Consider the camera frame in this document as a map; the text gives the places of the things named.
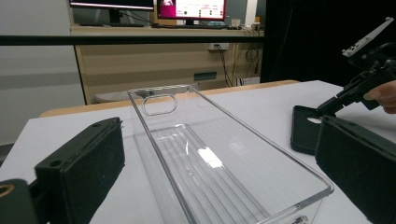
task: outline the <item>clear plastic bin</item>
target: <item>clear plastic bin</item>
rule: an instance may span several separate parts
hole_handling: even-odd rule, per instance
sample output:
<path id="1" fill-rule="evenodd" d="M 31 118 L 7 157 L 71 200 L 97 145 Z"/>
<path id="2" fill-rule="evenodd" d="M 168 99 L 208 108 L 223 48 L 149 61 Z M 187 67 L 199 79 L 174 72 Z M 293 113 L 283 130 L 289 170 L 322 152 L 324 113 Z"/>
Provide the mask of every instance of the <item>clear plastic bin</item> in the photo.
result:
<path id="1" fill-rule="evenodd" d="M 190 86 L 128 94 L 163 223 L 313 223 L 332 193 L 326 177 Z"/>

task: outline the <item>desk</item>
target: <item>desk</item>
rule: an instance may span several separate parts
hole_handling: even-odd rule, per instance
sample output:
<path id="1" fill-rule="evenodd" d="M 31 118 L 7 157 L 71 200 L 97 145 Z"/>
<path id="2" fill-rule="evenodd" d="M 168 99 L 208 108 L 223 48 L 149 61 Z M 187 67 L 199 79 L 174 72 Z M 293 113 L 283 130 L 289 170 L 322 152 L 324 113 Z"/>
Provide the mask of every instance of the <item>desk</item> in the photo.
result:
<path id="1" fill-rule="evenodd" d="M 220 94 L 220 93 L 232 92 L 232 91 L 247 91 L 247 90 L 255 90 L 255 89 L 259 89 L 259 88 L 283 86 L 283 85 L 288 85 L 288 84 L 292 84 L 292 83 L 298 83 L 298 81 L 283 80 L 283 81 L 267 82 L 267 83 L 239 86 L 239 87 L 214 89 L 214 90 L 202 91 L 202 93 L 205 95 L 212 95 L 212 94 Z M 65 115 L 65 114 L 90 112 L 90 111 L 111 109 L 111 108 L 117 108 L 117 107 L 125 107 L 125 106 L 130 106 L 130 105 L 131 105 L 130 101 L 119 101 L 119 102 L 112 102 L 112 103 L 105 103 L 105 104 L 98 104 L 98 105 L 81 105 L 81 106 L 74 106 L 74 107 L 67 107 L 67 108 L 60 108 L 60 109 L 52 109 L 52 110 L 48 110 L 48 111 L 42 113 L 40 115 L 40 118 Z"/>
<path id="2" fill-rule="evenodd" d="M 208 97 L 313 169 L 321 172 L 312 156 L 291 150 L 291 112 L 294 105 L 317 107 L 341 89 L 341 87 L 321 81 L 311 81 L 273 88 L 211 94 Z M 337 116 L 357 122 L 396 142 L 394 136 L 396 117 L 387 115 L 380 107 L 368 111 L 362 104 L 353 104 L 340 111 Z M 120 117 L 124 120 L 122 131 L 127 161 L 119 179 L 93 217 L 92 223 L 161 223 L 161 216 L 155 210 L 157 206 L 155 200 L 151 200 L 153 196 L 148 188 L 149 181 L 143 164 L 134 150 L 133 129 L 131 121 L 128 120 L 131 117 L 131 108 L 128 105 L 30 119 L 0 169 L 0 180 L 23 178 L 29 183 L 32 182 L 35 179 L 33 167 L 36 164 L 88 125 L 111 117 Z M 316 223 L 367 224 L 369 222 L 335 186 L 334 193 L 322 204 Z"/>
<path id="3" fill-rule="evenodd" d="M 242 37 L 263 36 L 263 31 L 72 26 L 71 35 Z M 261 73 L 262 43 L 229 43 L 223 55 L 208 50 L 208 43 L 75 45 L 75 50 L 87 105 L 94 103 L 95 94 L 113 91 L 191 83 L 200 83 L 201 90 L 226 87 L 224 67 L 233 82 Z M 211 75 L 196 77 L 202 73 Z"/>

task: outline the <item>cable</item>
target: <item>cable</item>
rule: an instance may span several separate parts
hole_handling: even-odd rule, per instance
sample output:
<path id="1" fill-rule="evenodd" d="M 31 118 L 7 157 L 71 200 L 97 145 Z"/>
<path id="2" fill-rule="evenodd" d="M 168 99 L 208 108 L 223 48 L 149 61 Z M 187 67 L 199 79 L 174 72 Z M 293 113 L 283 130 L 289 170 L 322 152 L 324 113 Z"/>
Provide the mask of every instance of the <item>cable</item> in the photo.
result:
<path id="1" fill-rule="evenodd" d="M 128 15 L 128 14 L 126 14 L 126 13 L 123 13 L 123 12 L 120 12 L 120 14 L 121 14 L 121 15 L 124 15 L 124 16 L 127 16 L 127 17 L 131 17 L 131 18 L 133 18 L 133 19 L 135 19 L 135 20 L 137 20 L 137 21 L 148 22 L 148 23 L 150 23 L 150 24 L 154 23 L 154 22 L 152 22 L 152 21 L 149 21 L 149 20 L 147 20 L 147 19 L 145 19 L 145 18 L 143 18 L 143 17 L 141 17 L 141 16 L 135 14 L 135 13 L 132 12 L 131 10 L 130 10 L 130 12 L 131 12 L 132 14 L 134 14 L 134 16 L 130 16 L 130 15 Z"/>
<path id="2" fill-rule="evenodd" d="M 223 69 L 224 69 L 225 82 L 227 83 L 228 87 L 232 87 L 233 86 L 233 82 L 230 80 L 230 77 L 228 76 L 228 73 L 227 73 L 227 69 L 225 67 L 224 51 L 223 51 L 223 49 L 222 49 L 222 47 L 220 45 L 215 45 L 215 47 L 217 47 L 219 49 L 219 52 L 220 52 L 221 62 L 223 64 Z"/>
<path id="3" fill-rule="evenodd" d="M 257 43 L 257 51 L 259 57 L 257 58 L 256 66 L 254 68 L 254 74 L 257 74 L 259 72 L 259 63 L 262 61 L 262 54 L 260 54 L 260 45 L 262 45 L 262 49 L 264 49 L 264 43 Z"/>
<path id="4" fill-rule="evenodd" d="M 254 35 L 255 31 L 248 31 L 249 35 Z M 260 55 L 260 43 L 255 46 L 255 44 L 250 43 L 250 47 L 245 53 L 245 59 L 249 62 L 247 66 L 247 71 L 244 79 L 240 78 L 239 82 L 241 85 L 245 85 L 247 81 L 253 79 L 254 74 L 259 71 L 259 62 L 262 56 Z"/>
<path id="5" fill-rule="evenodd" d="M 207 26 L 206 24 L 204 24 L 204 22 L 203 22 L 203 21 L 199 21 L 199 23 L 201 23 L 202 25 L 205 25 L 205 26 Z"/>
<path id="6" fill-rule="evenodd" d="M 276 61 L 275 61 L 275 63 L 274 63 L 273 70 L 272 70 L 272 72 L 271 72 L 271 75 L 269 76 L 269 81 L 272 80 L 272 78 L 273 78 L 273 76 L 274 76 L 274 73 L 275 73 L 275 70 L 276 70 L 276 67 L 277 67 L 277 64 L 279 63 L 279 60 L 280 60 L 280 58 L 282 57 L 283 48 L 285 47 L 286 39 L 287 39 L 288 33 L 289 33 L 289 28 L 290 28 L 290 24 L 291 24 L 291 17 L 292 17 L 292 14 L 293 14 L 293 10 L 294 10 L 294 4 L 291 4 L 290 15 L 289 15 L 289 20 L 288 20 L 288 25 L 287 25 L 287 27 L 286 27 L 286 33 L 285 33 L 285 36 L 283 37 L 283 41 L 282 41 L 282 45 L 280 46 L 279 53 L 277 54 L 277 57 L 276 57 Z"/>
<path id="7" fill-rule="evenodd" d="M 243 32 L 244 32 L 245 36 L 247 36 L 247 33 L 249 34 L 249 32 L 247 32 L 247 30 L 243 30 Z M 244 49 L 245 49 L 245 43 L 242 43 L 242 48 L 239 50 L 238 55 L 236 57 L 233 57 L 233 79 L 235 78 L 236 63 L 237 63 L 237 61 L 238 61 L 239 57 L 241 56 L 242 51 Z M 242 78 L 236 78 L 235 79 L 236 85 L 238 84 L 238 81 L 239 81 L 239 85 L 240 86 L 244 85 Z"/>

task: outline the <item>plastic bin handle cutout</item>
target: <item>plastic bin handle cutout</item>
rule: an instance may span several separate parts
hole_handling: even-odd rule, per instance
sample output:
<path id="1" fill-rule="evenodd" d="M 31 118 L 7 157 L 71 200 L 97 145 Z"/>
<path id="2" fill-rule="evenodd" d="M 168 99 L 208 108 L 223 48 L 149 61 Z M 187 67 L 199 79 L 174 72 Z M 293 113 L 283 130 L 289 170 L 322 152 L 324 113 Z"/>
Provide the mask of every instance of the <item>plastic bin handle cutout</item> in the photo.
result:
<path id="1" fill-rule="evenodd" d="M 169 101 L 169 99 L 173 101 L 173 106 L 165 108 L 165 110 L 155 110 L 153 108 L 148 109 L 147 104 L 150 103 L 150 101 L 153 101 L 152 103 L 155 102 L 166 102 Z M 155 116 L 155 115 L 161 115 L 161 114 L 169 114 L 172 113 L 176 110 L 177 107 L 177 99 L 175 95 L 173 94 L 159 94 L 159 95 L 151 95 L 145 98 L 143 101 L 143 113 L 145 113 L 147 116 Z"/>

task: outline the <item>monitor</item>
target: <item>monitor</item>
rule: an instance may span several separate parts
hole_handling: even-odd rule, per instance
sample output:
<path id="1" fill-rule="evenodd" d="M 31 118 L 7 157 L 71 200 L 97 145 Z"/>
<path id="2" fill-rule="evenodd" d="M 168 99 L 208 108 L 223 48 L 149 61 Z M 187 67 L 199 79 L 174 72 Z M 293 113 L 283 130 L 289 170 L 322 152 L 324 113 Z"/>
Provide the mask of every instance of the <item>monitor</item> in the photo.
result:
<path id="1" fill-rule="evenodd" d="M 224 21 L 226 0 L 156 0 L 157 18 L 194 21 Z"/>
<path id="2" fill-rule="evenodd" d="M 120 23 L 119 10 L 154 11 L 153 0 L 69 0 L 70 7 L 109 9 L 110 22 Z"/>

